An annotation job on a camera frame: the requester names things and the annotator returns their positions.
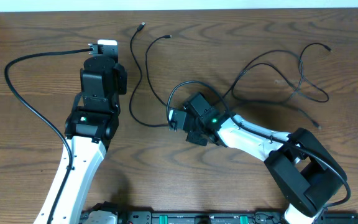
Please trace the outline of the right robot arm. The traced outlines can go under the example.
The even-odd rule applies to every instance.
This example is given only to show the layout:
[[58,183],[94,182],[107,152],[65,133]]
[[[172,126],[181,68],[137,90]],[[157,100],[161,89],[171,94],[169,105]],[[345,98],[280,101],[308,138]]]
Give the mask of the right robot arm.
[[202,93],[189,97],[183,109],[169,109],[170,129],[186,140],[239,149],[261,160],[288,200],[285,223],[314,223],[330,207],[329,200],[347,182],[347,175],[308,130],[272,131],[233,112],[220,112]]

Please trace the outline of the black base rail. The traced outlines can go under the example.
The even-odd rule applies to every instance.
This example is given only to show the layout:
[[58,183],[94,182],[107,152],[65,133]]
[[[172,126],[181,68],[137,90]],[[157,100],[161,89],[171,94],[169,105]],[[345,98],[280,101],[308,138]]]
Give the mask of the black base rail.
[[98,203],[81,213],[81,224],[279,224],[286,223],[278,210],[235,212],[155,211],[150,207],[120,207],[110,202]]

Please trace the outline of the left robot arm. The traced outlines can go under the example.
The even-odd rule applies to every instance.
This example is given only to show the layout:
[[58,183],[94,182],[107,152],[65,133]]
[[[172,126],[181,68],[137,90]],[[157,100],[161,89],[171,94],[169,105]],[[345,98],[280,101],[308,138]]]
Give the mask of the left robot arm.
[[65,123],[67,146],[36,223],[78,223],[93,177],[119,126],[127,72],[118,43],[101,39],[80,70],[81,91]]

